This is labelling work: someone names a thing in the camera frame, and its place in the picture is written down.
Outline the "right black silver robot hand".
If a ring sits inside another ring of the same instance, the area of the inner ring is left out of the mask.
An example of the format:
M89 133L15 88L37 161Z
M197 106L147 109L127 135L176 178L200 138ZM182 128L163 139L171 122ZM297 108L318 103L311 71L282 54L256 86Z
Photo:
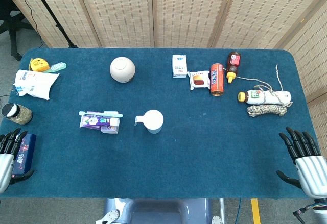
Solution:
M313 137L307 132L299 132L286 128L289 136L279 133L285 143L293 164L298 173L298 179L291 178L278 170L279 178L299 189L317 203L326 202L326 159L321 154Z

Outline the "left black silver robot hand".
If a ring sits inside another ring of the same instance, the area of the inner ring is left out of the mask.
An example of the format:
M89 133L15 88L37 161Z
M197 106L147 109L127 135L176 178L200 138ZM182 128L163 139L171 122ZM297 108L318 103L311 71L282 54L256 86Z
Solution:
M9 185L25 181L35 172L30 169L22 175L13 174L21 143L28 133L27 131L19 132L20 128L17 128L13 132L1 135L1 194L8 189Z

